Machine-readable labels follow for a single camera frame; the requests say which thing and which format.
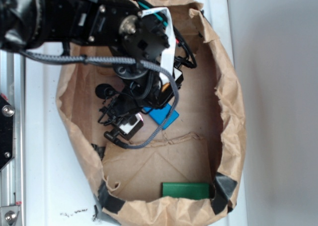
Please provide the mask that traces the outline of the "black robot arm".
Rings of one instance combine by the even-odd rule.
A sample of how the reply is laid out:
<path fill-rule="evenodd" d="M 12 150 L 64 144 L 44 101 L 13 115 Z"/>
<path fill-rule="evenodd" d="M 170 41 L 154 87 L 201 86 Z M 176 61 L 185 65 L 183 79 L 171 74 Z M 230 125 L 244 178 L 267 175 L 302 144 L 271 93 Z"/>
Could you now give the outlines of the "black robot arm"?
<path fill-rule="evenodd" d="M 177 102 L 183 80 L 180 65 L 186 48 L 165 7 L 145 0 L 0 0 L 0 47 L 30 59 L 54 64 L 91 64 L 113 68 L 124 88 L 96 87 L 107 101 L 102 114 L 112 125 L 105 137 L 127 149 L 143 126 L 144 108 L 162 109 Z"/>

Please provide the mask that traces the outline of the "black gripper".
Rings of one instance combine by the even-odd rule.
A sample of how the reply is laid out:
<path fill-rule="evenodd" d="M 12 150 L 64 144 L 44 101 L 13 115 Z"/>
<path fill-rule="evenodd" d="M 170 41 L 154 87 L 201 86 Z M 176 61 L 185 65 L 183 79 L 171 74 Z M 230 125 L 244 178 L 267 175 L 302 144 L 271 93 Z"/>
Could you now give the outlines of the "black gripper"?
<path fill-rule="evenodd" d="M 136 61 L 129 57 L 98 57 L 96 63 L 101 67 L 111 64 L 124 83 L 122 90 L 107 83 L 95 89 L 95 94 L 105 104 L 100 109 L 98 123 L 113 126 L 110 132 L 104 132 L 104 137 L 113 143 L 117 136 L 129 141 L 144 125 L 141 113 L 146 112 L 143 108 L 164 108 L 183 82 L 183 73 L 178 67 L 168 71 L 158 62 Z"/>

